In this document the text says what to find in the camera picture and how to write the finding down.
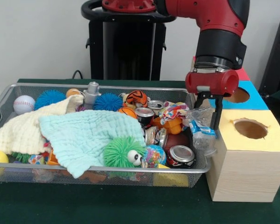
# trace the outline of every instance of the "green spiky ball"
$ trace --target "green spiky ball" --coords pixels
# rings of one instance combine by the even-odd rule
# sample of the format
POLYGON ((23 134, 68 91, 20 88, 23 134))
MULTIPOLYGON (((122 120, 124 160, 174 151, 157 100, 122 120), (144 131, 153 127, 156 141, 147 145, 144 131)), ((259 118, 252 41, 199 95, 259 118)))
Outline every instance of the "green spiky ball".
POLYGON ((133 137, 115 138, 104 149, 104 161, 107 167, 135 167, 127 159, 130 150, 136 150, 141 156, 145 148, 133 137))
POLYGON ((31 155, 29 154, 22 154, 22 153, 15 153, 13 152, 11 154, 17 161, 20 161, 22 163, 28 163, 28 160, 30 158, 31 155))

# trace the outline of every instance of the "cream towel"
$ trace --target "cream towel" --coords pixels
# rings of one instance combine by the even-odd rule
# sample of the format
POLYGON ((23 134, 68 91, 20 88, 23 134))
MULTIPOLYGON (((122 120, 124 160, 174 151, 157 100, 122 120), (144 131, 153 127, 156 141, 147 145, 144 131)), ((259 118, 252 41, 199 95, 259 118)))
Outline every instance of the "cream towel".
POLYGON ((42 116, 75 112, 82 103, 83 96, 73 95, 59 103, 11 119, 0 129, 0 151, 6 154, 39 154, 49 151, 49 148, 43 146, 45 139, 42 137, 38 119, 42 116))

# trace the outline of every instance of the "blue spiky ball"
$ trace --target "blue spiky ball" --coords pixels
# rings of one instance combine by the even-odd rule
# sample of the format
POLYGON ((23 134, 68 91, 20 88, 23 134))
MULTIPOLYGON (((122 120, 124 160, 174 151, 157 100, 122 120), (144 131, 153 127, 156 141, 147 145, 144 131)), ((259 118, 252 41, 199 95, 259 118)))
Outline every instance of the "blue spiky ball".
POLYGON ((34 109, 38 110, 43 106, 55 104, 65 99, 65 94, 58 90, 46 90, 37 98, 34 109))
POLYGON ((118 111, 122 107, 122 98, 113 93, 105 93, 94 102, 93 109, 99 111, 118 111))

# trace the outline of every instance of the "blue box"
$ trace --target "blue box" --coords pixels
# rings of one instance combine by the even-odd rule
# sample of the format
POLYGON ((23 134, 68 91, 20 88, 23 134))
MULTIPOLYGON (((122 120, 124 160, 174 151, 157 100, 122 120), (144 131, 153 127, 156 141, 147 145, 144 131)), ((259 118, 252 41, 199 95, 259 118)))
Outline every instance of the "blue box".
MULTIPOLYGON (((268 107, 251 81, 239 81, 238 87, 249 94, 249 99, 243 103, 233 103, 223 99, 223 109, 268 110, 268 107)), ((210 99, 209 101, 210 105, 215 108, 215 100, 210 99)))

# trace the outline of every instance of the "black cable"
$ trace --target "black cable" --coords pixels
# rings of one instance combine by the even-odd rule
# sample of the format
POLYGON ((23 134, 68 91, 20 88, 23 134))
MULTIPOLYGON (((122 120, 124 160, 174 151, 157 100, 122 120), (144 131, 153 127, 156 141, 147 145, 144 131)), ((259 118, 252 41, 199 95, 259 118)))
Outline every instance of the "black cable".
POLYGON ((74 72, 72 79, 74 79, 74 78, 76 77, 76 74, 77 74, 77 73, 79 73, 80 78, 83 79, 83 75, 82 75, 82 72, 80 72, 80 70, 76 70, 76 71, 74 72))

